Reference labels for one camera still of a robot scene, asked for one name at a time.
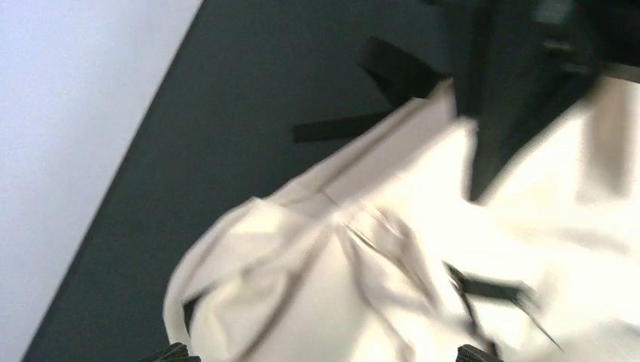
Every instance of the white garment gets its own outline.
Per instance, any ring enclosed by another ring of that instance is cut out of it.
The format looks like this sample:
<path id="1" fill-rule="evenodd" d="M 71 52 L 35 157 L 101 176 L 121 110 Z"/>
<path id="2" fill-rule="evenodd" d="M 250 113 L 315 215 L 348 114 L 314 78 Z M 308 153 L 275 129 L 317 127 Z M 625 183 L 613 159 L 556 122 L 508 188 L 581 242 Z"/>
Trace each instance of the white garment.
<path id="1" fill-rule="evenodd" d="M 627 292 L 640 280 L 627 262 L 631 233 L 612 232 L 615 218 L 600 221 L 602 212 L 559 198 L 558 190 L 578 192 L 580 167 L 566 150 L 544 153 L 572 145 L 571 138 L 578 149 L 589 114 L 579 106 L 568 114 L 481 207 L 462 194 L 473 122 L 451 122 L 448 91 L 410 101 L 274 195 L 218 220 L 169 283 L 170 341 L 204 362 L 453 361 L 457 346 L 477 342 L 463 329 L 466 312 L 443 261 L 470 275 L 525 282 L 539 294 L 541 320 L 554 336 L 630 319 L 621 311 L 638 305 Z M 544 162 L 538 177 L 519 178 Z M 611 210 L 605 214 L 627 211 Z M 590 218 L 599 229 L 585 224 Z M 609 247 L 615 243 L 592 251 L 563 242 L 560 224 L 578 235 L 613 233 L 622 252 Z M 610 296 L 594 298 L 602 288 Z M 183 303 L 205 291 L 188 333 Z M 507 357 L 548 347 L 518 309 L 473 303 Z"/>

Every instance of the white fabric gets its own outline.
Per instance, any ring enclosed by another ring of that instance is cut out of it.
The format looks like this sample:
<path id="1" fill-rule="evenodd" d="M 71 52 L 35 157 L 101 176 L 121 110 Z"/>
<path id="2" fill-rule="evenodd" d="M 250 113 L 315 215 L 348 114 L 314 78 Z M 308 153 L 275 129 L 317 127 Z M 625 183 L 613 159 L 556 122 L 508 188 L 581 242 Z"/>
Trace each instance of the white fabric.
<path id="1" fill-rule="evenodd" d="M 586 166 L 573 150 L 589 112 L 577 106 L 539 137 L 482 206 L 462 197 L 474 124 L 453 114 L 448 91 L 412 100 L 271 197 L 229 211 L 171 278 L 170 341 L 204 362 L 453 361 L 477 341 L 443 262 L 525 282 L 554 336 L 633 322 L 640 272 L 623 219 L 635 203 L 577 202 Z M 203 292 L 187 333 L 183 303 Z M 518 309 L 472 302 L 506 357 L 549 347 Z"/>

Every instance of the black clip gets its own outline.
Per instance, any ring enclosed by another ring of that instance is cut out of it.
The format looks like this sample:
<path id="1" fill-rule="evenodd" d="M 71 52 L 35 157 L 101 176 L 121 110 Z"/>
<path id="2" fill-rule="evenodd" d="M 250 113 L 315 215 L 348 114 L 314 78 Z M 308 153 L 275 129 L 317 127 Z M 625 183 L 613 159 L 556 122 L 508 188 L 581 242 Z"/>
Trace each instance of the black clip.
<path id="1" fill-rule="evenodd" d="M 525 285 L 514 286 L 509 284 L 496 284 L 487 281 L 481 281 L 478 279 L 472 279 L 465 276 L 454 266 L 447 263 L 445 263 L 445 265 L 447 266 L 453 284 L 465 305 L 467 313 L 469 314 L 470 333 L 488 343 L 489 351 L 493 352 L 494 356 L 499 356 L 497 353 L 497 346 L 495 342 L 491 341 L 489 338 L 482 334 L 480 326 L 478 324 L 478 319 L 476 317 L 475 309 L 469 301 L 469 296 L 480 296 L 488 299 L 511 302 L 518 309 L 523 311 L 527 315 L 527 317 L 529 317 L 529 319 L 531 319 L 538 330 L 540 330 L 540 332 L 542 332 L 546 336 L 546 338 L 548 338 L 551 342 L 553 342 L 554 345 L 560 348 L 561 351 L 564 351 L 562 347 L 560 347 L 560 345 L 553 339 L 553 337 L 551 337 L 551 335 L 549 335 L 549 333 L 542 327 L 542 325 L 540 325 L 537 319 L 528 311 L 528 308 L 526 308 L 528 305 L 532 305 L 536 308 L 539 307 L 534 301 L 531 290 L 529 290 Z"/>

